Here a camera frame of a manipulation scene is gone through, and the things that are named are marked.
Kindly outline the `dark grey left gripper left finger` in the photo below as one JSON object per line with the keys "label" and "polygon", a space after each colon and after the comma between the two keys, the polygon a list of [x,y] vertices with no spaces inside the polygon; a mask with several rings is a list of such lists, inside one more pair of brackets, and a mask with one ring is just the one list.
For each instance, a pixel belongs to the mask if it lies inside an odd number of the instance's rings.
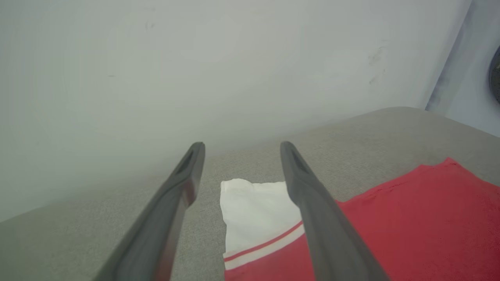
{"label": "dark grey left gripper left finger", "polygon": [[96,281],[168,281],[186,210],[195,201],[205,144],[193,143],[108,260]]}

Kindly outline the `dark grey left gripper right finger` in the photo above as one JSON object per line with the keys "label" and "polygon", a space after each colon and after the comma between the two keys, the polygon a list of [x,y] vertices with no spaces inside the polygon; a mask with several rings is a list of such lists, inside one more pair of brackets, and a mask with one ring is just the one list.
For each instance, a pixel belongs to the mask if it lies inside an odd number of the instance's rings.
{"label": "dark grey left gripper right finger", "polygon": [[334,198],[295,145],[280,144],[282,170],[291,201],[299,208],[318,281],[388,281]]}

